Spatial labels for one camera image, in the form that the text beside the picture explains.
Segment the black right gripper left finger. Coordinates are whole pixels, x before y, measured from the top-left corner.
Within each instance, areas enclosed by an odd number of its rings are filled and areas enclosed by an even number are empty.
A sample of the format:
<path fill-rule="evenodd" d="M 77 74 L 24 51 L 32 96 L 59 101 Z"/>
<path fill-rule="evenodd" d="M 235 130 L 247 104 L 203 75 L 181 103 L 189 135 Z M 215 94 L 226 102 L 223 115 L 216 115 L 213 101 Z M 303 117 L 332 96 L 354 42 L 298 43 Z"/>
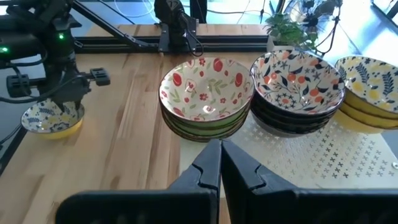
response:
<path fill-rule="evenodd" d="M 66 198 L 56 224 L 217 223 L 221 141 L 211 140 L 167 189 L 90 190 Z"/>

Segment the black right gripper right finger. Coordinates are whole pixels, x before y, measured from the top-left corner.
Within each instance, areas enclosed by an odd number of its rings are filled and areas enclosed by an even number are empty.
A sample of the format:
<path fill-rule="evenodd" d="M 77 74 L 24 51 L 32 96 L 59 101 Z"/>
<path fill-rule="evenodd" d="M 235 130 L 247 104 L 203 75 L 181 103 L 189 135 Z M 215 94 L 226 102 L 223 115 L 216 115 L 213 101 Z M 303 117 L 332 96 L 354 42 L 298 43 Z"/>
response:
<path fill-rule="evenodd" d="M 221 177 L 231 223 L 397 223 L 395 189 L 305 189 L 223 141 Z"/>

